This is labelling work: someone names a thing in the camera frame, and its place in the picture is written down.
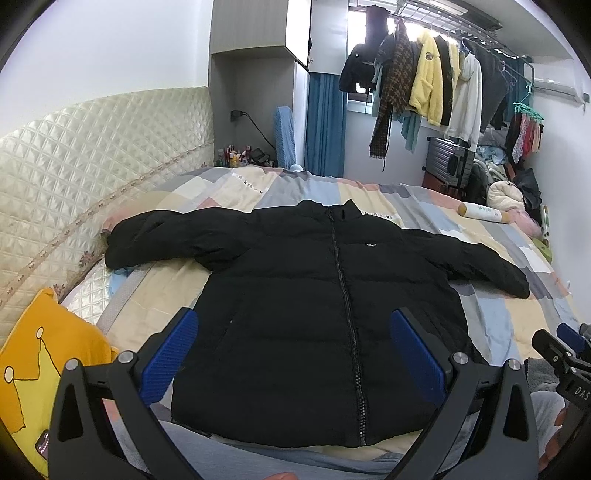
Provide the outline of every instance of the jacket zipper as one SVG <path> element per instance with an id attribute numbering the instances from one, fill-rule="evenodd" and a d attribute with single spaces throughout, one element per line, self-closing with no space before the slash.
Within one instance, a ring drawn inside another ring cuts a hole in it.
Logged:
<path id="1" fill-rule="evenodd" d="M 351 300 L 349 298 L 349 292 L 347 292 L 347 288 L 345 286 L 345 277 L 343 275 L 343 271 L 340 267 L 340 257 L 339 257 L 339 246 L 336 243 L 336 234 L 335 234 L 335 219 L 332 216 L 332 212 L 328 209 L 329 218 L 332 223 L 332 241 L 333 241 L 333 248 L 335 249 L 335 263 L 336 269 L 339 273 L 339 283 L 340 289 L 343 294 L 343 300 L 345 302 L 345 311 L 347 317 L 347 326 L 349 327 L 349 339 L 351 342 L 351 351 L 353 357 L 353 370 L 355 372 L 355 393 L 357 396 L 357 410 L 359 415 L 359 440 L 361 442 L 361 446 L 366 446 L 365 440 L 365 424 L 366 424 L 366 404 L 365 404 L 365 396 L 363 395 L 363 389 L 361 388 L 361 361 L 359 360 L 359 343 L 357 340 L 357 334 L 355 332 L 355 328 L 353 327 L 353 319 L 351 315 Z"/>

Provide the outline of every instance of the cable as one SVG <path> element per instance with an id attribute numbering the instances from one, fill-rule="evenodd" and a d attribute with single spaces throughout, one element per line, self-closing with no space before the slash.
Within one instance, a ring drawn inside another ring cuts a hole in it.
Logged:
<path id="1" fill-rule="evenodd" d="M 265 134 L 263 132 L 261 132 L 261 129 L 258 128 L 258 126 L 256 125 L 255 121 L 252 119 L 252 117 L 250 115 L 248 115 L 247 112 L 242 112 L 242 115 L 246 115 L 248 117 L 248 119 L 252 122 L 252 124 L 255 126 L 255 128 L 259 131 L 259 133 L 265 139 L 265 142 L 267 142 L 273 150 L 277 151 L 277 149 L 273 146 L 273 144 L 267 140 L 267 138 L 265 137 Z"/>

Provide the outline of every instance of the jacket sleeve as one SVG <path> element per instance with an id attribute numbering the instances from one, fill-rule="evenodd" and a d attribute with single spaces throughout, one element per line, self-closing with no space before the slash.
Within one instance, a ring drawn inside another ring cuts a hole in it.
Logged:
<path id="1" fill-rule="evenodd" d="M 107 267 L 133 267 L 155 260 L 194 258 L 215 271 L 248 247 L 252 214 L 219 207 L 189 213 L 156 210 L 117 224 L 107 238 Z"/>
<path id="2" fill-rule="evenodd" d="M 486 245 L 468 244 L 452 236 L 433 235 L 424 230 L 405 229 L 402 235 L 409 249 L 445 270 L 450 280 L 485 280 L 521 299 L 530 296 L 525 274 Z"/>

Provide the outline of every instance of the clothes hanger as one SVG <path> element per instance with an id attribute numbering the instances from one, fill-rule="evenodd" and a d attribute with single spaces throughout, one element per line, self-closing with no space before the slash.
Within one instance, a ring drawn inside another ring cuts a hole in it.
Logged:
<path id="1" fill-rule="evenodd" d="M 503 62 L 503 69 L 501 70 L 501 73 L 503 73 L 503 72 L 504 72 L 504 73 L 506 73 L 506 74 L 507 74 L 509 77 L 511 77 L 511 78 L 513 79 L 513 82 L 512 82 L 512 81 L 509 81 L 509 83 L 511 84 L 511 86 L 514 86 L 514 85 L 516 85 L 516 84 L 517 84 L 517 78 L 516 78 L 515 76 L 513 76 L 513 75 L 511 74 L 511 72 L 510 72 L 509 70 L 507 70 L 507 68 L 506 68 L 506 67 L 507 67 L 506 63 L 505 63 L 505 62 Z"/>
<path id="2" fill-rule="evenodd" d="M 527 84 L 525 86 L 527 89 L 527 95 L 523 98 L 520 102 L 515 102 L 513 106 L 515 107 L 515 113 L 524 113 L 531 117 L 533 120 L 536 120 L 538 123 L 544 121 L 544 117 L 541 116 L 538 112 L 536 112 L 532 107 L 525 105 L 523 102 L 527 100 L 527 97 L 531 95 L 531 84 Z"/>

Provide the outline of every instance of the white hoodie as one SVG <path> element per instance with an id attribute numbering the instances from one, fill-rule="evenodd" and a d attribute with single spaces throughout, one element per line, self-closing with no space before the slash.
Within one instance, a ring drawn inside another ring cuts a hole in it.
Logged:
<path id="1" fill-rule="evenodd" d="M 470 142 L 470 150 L 476 151 L 480 136 L 482 116 L 482 70 L 476 57 L 470 53 L 457 81 L 449 127 L 441 132 L 450 137 Z"/>

